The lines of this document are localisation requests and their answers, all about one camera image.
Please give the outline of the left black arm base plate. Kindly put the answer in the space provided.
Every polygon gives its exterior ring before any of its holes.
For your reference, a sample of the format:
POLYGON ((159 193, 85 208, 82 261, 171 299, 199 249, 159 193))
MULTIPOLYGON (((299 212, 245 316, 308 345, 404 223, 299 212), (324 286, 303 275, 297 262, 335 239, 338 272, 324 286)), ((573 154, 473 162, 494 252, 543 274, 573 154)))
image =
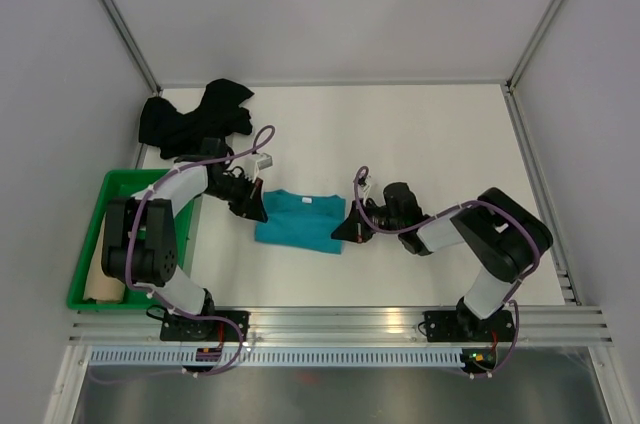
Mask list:
POLYGON ((250 313, 246 310, 219 310, 216 316, 225 319, 225 322, 221 322, 220 320, 194 320, 179 314, 170 314, 168 310, 159 306, 156 306, 156 309, 164 312, 162 317, 154 316, 154 319, 162 322, 159 335, 162 342, 237 343, 238 333, 229 321, 240 329, 243 339, 246 339, 250 328, 250 313))

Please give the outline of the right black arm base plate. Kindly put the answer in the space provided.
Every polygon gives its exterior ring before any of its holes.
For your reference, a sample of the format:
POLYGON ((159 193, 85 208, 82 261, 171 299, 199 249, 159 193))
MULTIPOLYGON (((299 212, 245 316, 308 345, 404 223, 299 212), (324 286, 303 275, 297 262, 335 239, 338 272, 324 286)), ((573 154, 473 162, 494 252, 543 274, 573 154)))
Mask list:
POLYGON ((428 342, 493 343, 511 342, 515 322, 508 310, 500 310, 488 319, 455 310, 432 310, 423 313, 423 327, 428 342))

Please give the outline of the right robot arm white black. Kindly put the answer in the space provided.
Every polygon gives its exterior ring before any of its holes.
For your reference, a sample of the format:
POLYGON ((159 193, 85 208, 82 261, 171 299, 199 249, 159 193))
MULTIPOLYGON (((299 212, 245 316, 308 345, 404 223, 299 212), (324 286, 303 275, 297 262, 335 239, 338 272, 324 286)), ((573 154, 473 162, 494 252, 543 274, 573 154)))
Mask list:
POLYGON ((387 185, 383 199, 383 205, 370 198, 353 201, 332 239, 364 244, 376 234, 391 234, 418 256, 466 245, 480 262, 471 288, 454 309, 425 312, 418 328, 431 343, 513 340, 515 313, 506 304, 552 246, 547 226, 496 187, 434 216, 422 211, 404 182, 387 185))

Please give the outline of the teal t-shirt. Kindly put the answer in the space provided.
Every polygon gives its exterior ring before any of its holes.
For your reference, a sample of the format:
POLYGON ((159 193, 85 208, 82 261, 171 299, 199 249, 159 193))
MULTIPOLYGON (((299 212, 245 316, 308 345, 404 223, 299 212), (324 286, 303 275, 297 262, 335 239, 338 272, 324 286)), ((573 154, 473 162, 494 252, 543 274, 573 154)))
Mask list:
POLYGON ((280 189, 265 192, 268 221, 257 223, 256 242, 340 255, 343 244, 331 238, 346 217, 346 200, 338 195, 308 196, 280 189))

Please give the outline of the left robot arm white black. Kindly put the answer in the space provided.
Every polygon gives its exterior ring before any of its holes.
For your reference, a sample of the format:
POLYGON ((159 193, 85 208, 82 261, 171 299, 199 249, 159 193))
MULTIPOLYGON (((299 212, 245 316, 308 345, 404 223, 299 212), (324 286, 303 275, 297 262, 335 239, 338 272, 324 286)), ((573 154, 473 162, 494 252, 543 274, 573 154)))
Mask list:
POLYGON ((194 154, 176 158, 173 167, 146 189, 114 197, 104 218, 103 273, 153 300, 148 317, 161 322, 163 342, 242 342, 249 329, 246 311, 219 311, 212 294, 179 265, 176 218, 194 200, 222 200, 237 217, 265 223, 260 172, 270 155, 251 149, 237 154, 225 141, 207 138, 194 154))

